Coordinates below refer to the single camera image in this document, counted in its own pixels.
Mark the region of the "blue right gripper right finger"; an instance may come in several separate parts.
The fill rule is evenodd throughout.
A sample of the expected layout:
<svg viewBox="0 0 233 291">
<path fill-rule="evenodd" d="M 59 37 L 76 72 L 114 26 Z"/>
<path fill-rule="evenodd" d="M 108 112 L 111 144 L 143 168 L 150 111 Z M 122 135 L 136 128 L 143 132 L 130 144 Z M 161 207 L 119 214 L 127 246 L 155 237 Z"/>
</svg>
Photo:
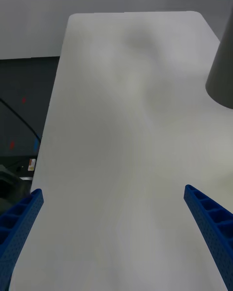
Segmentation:
<svg viewBox="0 0 233 291">
<path fill-rule="evenodd" d="M 233 290 L 233 214 L 191 185 L 184 200 L 215 261 L 227 290 Z"/>
</svg>

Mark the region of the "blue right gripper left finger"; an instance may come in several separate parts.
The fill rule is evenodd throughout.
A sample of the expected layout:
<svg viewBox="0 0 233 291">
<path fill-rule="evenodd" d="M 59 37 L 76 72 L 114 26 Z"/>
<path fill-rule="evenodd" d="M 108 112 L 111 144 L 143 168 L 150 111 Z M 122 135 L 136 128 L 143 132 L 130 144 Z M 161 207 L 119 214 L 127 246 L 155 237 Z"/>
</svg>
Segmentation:
<svg viewBox="0 0 233 291">
<path fill-rule="evenodd" d="M 0 289 L 9 290 L 16 262 L 44 203 L 41 189 L 34 190 L 0 216 Z"/>
</svg>

